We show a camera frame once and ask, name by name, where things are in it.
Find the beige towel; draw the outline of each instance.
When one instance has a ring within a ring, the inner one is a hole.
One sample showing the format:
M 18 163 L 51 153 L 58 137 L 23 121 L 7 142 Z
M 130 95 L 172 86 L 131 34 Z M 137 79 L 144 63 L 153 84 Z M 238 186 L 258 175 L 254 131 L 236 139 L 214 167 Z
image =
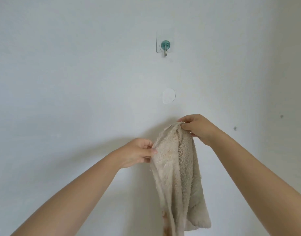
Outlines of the beige towel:
M 194 141 L 180 124 L 159 135 L 153 146 L 158 154 L 150 163 L 163 213 L 164 236 L 184 236 L 184 231 L 211 227 Z

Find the hand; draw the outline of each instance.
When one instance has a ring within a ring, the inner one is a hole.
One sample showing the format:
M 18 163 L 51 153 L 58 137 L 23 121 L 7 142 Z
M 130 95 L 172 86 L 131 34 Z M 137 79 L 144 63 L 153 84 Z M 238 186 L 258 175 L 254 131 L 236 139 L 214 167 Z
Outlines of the hand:
M 115 153 L 121 158 L 121 168 L 131 167 L 136 163 L 149 163 L 150 157 L 157 154 L 155 149 L 151 149 L 152 146 L 151 140 L 136 138 L 115 150 Z
M 212 124 L 207 118 L 200 114 L 187 115 L 180 118 L 178 122 L 185 122 L 181 125 L 184 130 L 191 131 L 193 137 L 198 137 L 205 145 L 210 146 L 211 138 L 217 131 L 218 127 Z

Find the left hand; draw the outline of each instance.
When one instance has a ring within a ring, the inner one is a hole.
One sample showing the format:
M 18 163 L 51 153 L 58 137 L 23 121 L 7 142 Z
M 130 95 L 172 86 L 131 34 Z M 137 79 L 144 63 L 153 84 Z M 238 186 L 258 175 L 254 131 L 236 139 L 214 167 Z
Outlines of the left hand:
M 122 159 L 121 168 L 131 167 L 136 163 L 149 163 L 150 157 L 157 154 L 157 151 L 152 149 L 152 146 L 151 140 L 136 138 L 115 150 Z

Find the towel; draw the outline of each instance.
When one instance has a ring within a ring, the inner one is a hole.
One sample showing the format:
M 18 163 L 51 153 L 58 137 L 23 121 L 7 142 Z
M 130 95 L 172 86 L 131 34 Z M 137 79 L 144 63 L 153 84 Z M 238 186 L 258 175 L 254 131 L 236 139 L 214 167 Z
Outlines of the towel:
M 199 163 L 191 134 L 177 122 L 154 143 L 153 172 L 162 210 L 163 236 L 184 236 L 184 231 L 210 228 Z

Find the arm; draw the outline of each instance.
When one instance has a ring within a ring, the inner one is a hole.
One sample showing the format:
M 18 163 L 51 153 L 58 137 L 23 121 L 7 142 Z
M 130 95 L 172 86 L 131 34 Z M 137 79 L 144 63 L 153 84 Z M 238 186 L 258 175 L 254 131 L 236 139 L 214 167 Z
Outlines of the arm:
M 210 146 L 271 236 L 301 236 L 301 195 L 202 115 L 179 121 Z
M 11 236 L 75 235 L 121 168 L 149 162 L 150 140 L 137 138 L 111 152 L 35 211 Z

